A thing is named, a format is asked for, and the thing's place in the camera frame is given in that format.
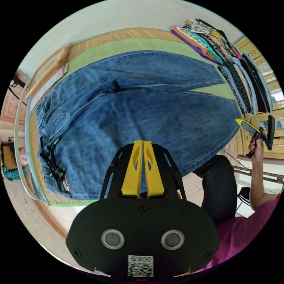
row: hand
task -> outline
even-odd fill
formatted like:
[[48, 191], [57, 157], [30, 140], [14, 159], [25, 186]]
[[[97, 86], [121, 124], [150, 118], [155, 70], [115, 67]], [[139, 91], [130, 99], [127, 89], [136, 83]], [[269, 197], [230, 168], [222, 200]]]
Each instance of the hand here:
[[264, 154], [262, 140], [261, 139], [255, 140], [254, 138], [252, 138], [248, 149], [249, 149], [249, 151], [255, 150], [254, 155], [252, 155], [252, 157], [251, 157], [252, 164], [262, 166], [263, 165], [263, 154]]

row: yellow clamp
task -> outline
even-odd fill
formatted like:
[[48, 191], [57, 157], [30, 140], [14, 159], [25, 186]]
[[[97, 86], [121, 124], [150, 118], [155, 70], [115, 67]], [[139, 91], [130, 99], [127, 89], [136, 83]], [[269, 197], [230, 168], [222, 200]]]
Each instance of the yellow clamp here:
[[134, 142], [121, 192], [123, 195], [140, 197], [143, 148], [148, 198], [163, 195], [164, 187], [152, 142], [143, 140]]

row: black handle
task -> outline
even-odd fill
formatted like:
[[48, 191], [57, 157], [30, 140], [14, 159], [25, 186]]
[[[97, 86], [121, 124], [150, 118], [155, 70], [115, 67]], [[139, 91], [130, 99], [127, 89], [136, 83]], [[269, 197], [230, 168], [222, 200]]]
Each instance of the black handle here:
[[255, 153], [255, 150], [250, 151], [248, 154], [246, 154], [246, 157], [250, 159], [254, 155], [254, 153]]
[[257, 141], [257, 139], [260, 139], [260, 138], [261, 138], [261, 133], [260, 133], [260, 132], [256, 132], [256, 133], [254, 134], [253, 138], [255, 139], [255, 140], [254, 140], [255, 149], [254, 149], [254, 151], [250, 151], [248, 154], [246, 154], [246, 157], [249, 158], [249, 159], [250, 159], [250, 158], [254, 155], [254, 153], [255, 153], [255, 150], [256, 150], [256, 141]]

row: qr code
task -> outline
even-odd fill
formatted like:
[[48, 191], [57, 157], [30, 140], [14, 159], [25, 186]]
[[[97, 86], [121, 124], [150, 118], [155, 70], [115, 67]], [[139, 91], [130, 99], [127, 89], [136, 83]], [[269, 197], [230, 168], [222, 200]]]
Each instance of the qr code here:
[[128, 276], [152, 277], [153, 263], [128, 263]]

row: leg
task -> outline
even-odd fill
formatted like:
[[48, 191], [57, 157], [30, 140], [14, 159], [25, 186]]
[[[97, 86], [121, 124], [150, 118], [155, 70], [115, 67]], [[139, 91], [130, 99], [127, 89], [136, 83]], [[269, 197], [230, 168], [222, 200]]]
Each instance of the leg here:
[[229, 160], [215, 155], [194, 173], [202, 178], [204, 208], [216, 227], [233, 219], [237, 210], [237, 185]]

